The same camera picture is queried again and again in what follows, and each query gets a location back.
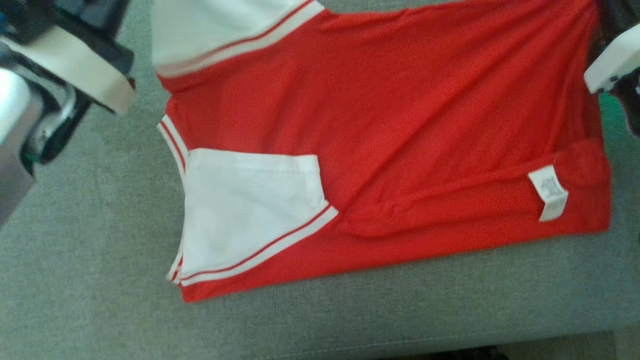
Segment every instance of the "gray couch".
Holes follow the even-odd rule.
[[[425,0],[325,0],[388,10]],[[0,230],[0,359],[376,359],[640,322],[640,141],[603,98],[611,230],[262,288],[195,305],[164,275],[182,190],[155,124],[150,0],[122,41],[140,98],[93,109]]]

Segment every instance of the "white clothing tag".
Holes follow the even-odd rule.
[[[533,186],[536,187],[536,191],[542,201],[545,202],[545,208],[540,216],[540,222],[559,218],[566,206],[569,192],[560,185],[554,166],[549,165],[530,172],[529,179],[533,183]]]

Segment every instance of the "striped trim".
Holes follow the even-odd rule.
[[[169,116],[165,115],[157,125],[157,128],[173,154],[173,158],[175,159],[175,162],[178,165],[178,170],[180,171],[180,176],[184,178],[184,172],[187,168],[186,159],[189,156],[187,145],[184,143],[184,140],[182,140],[182,137],[173,125]]]
[[[224,269],[198,272],[193,275],[188,275],[182,278],[180,285],[189,286],[203,281],[226,279],[227,277],[239,275],[245,271],[255,268],[287,247],[290,247],[300,240],[313,235],[326,224],[329,224],[329,222],[338,215],[338,211],[333,206],[329,205],[328,202],[325,201],[325,203],[326,206],[324,209],[306,224],[273,240],[271,243],[265,245],[262,249],[258,250],[256,253],[242,260],[238,264]]]
[[[256,37],[232,42],[189,61],[158,66],[156,72],[162,77],[176,78],[202,70],[237,55],[263,49],[277,43],[323,10],[324,6],[316,0],[307,0],[274,26]]]

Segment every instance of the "gray cushion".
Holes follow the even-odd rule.
[[[385,10],[425,1],[332,0]],[[0,231],[0,359],[373,359],[640,321],[640,142],[611,98],[611,231],[258,289],[185,305],[164,275],[182,189],[155,125],[149,0],[122,41],[140,97],[93,109]]]

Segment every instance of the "white plastic part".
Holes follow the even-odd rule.
[[[640,67],[640,24],[615,38],[584,73],[589,91],[609,91],[617,80]]]
[[[22,165],[20,151],[42,110],[42,99],[25,80],[0,68],[0,225],[35,182]]]
[[[118,114],[127,113],[136,97],[122,73],[57,26],[28,45],[0,40]]]

